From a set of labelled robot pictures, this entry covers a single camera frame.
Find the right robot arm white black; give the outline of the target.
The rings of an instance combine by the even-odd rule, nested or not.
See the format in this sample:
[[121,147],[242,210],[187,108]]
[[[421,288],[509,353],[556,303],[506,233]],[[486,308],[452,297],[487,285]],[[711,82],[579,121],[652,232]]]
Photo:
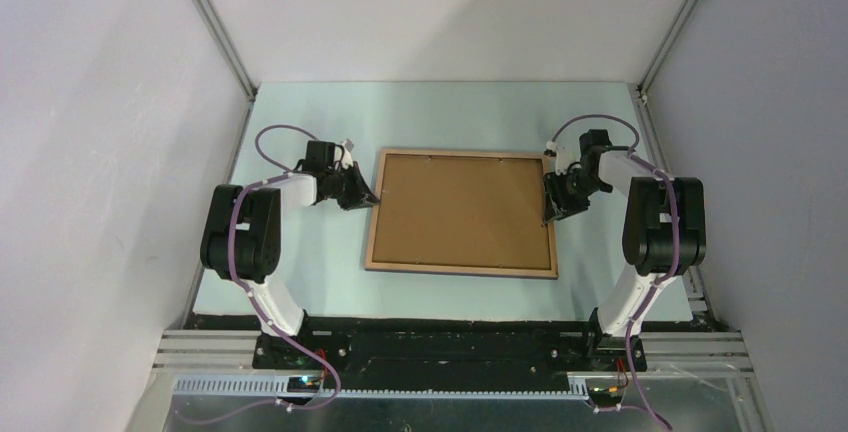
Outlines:
[[585,363],[606,370],[633,357],[645,316],[660,293],[706,254],[704,188],[692,177],[673,177],[615,146],[603,129],[580,137],[580,157],[567,160],[550,141],[545,155],[555,168],[544,174],[544,223],[588,210],[591,195],[620,192],[627,200],[622,231],[625,267],[611,294],[586,323],[581,344]]

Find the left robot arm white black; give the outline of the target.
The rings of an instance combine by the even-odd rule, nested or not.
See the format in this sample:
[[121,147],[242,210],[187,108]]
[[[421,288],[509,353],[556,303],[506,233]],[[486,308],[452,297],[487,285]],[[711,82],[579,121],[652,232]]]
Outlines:
[[310,140],[292,170],[246,186],[214,188],[200,245],[204,268],[240,287],[267,334],[282,336],[277,354],[292,368],[316,355],[315,340],[299,331],[306,312],[274,279],[282,254],[282,218],[296,209],[334,200],[344,211],[380,203],[352,157],[349,140]]

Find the right aluminium corner post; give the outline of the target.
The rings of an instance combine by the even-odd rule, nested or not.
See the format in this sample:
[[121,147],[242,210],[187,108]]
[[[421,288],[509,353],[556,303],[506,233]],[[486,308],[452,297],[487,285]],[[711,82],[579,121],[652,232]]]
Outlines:
[[662,67],[671,55],[678,39],[683,33],[686,25],[693,16],[696,7],[701,0],[682,0],[680,6],[675,12],[670,25],[663,35],[659,46],[654,52],[645,72],[642,74],[638,82],[637,90],[640,96],[647,96],[654,82],[656,81]]

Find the aluminium corner post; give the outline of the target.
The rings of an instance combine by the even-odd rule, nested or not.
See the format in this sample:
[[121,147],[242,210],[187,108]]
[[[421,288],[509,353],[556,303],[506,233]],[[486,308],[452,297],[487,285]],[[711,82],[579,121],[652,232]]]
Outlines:
[[241,58],[236,44],[218,13],[213,0],[191,0],[201,21],[208,29],[213,42],[218,48],[224,62],[236,80],[240,90],[249,102],[257,95],[258,86],[250,77],[248,69]]
[[654,52],[645,72],[642,74],[638,82],[637,90],[640,96],[647,96],[654,82],[656,81],[662,67],[671,55],[678,39],[683,33],[686,25],[693,16],[696,7],[701,0],[682,0],[680,6],[675,12],[670,25],[663,35],[659,46]]

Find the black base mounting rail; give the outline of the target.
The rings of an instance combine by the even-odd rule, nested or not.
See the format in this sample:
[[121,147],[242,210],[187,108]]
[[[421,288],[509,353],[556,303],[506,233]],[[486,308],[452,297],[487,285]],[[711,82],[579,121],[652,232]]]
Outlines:
[[538,328],[506,331],[312,331],[297,345],[340,372],[364,373],[371,366],[514,365],[548,366],[555,371],[645,369],[644,348],[635,337],[574,335]]

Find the left aluminium corner post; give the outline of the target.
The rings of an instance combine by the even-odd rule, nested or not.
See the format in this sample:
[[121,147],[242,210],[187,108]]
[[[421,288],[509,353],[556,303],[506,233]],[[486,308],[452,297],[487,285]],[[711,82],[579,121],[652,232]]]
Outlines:
[[250,77],[248,69],[241,58],[236,44],[218,13],[213,0],[191,0],[201,21],[208,29],[213,42],[218,48],[224,62],[236,80],[240,90],[249,102],[257,95],[258,86]]

